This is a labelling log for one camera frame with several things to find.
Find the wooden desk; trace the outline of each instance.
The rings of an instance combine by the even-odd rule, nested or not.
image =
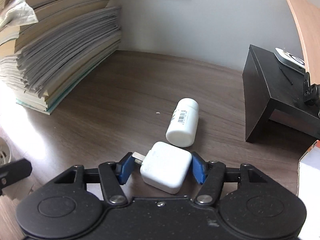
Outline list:
[[[117,51],[50,116],[17,104],[0,105],[0,136],[15,156],[31,161],[34,178],[43,184],[74,164],[95,168],[119,161],[129,151],[146,154],[155,142],[166,142],[172,112],[185,97],[200,107],[196,141],[188,150],[229,167],[251,163],[296,191],[298,160],[314,138],[270,122],[255,144],[246,143],[241,72],[195,60]],[[128,196],[167,195],[146,185],[139,171],[123,189]],[[197,189],[188,176],[179,194],[193,196]],[[224,187],[225,192],[235,189],[236,184]],[[14,221],[16,203],[2,197],[0,203],[0,239],[21,239]]]

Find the white power adapter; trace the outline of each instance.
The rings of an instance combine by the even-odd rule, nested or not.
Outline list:
[[[190,152],[164,142],[155,143],[147,156],[132,156],[141,164],[143,181],[170,194],[178,193],[192,161]]]

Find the barcode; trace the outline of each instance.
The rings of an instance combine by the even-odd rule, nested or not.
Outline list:
[[[178,123],[184,123],[185,122],[187,113],[188,113],[188,111],[185,111],[185,110],[180,112]]]

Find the white plastic bottle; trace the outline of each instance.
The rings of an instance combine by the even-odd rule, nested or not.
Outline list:
[[[195,141],[198,119],[198,103],[191,98],[181,99],[165,135],[167,140],[177,147],[191,146]]]

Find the white box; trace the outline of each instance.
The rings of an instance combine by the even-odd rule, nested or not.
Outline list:
[[[301,240],[320,239],[320,141],[301,157],[298,166],[297,196],[307,208],[307,219],[299,234]]]
[[[157,142],[144,158],[140,173],[145,183],[170,194],[180,190],[192,161],[190,152]]]

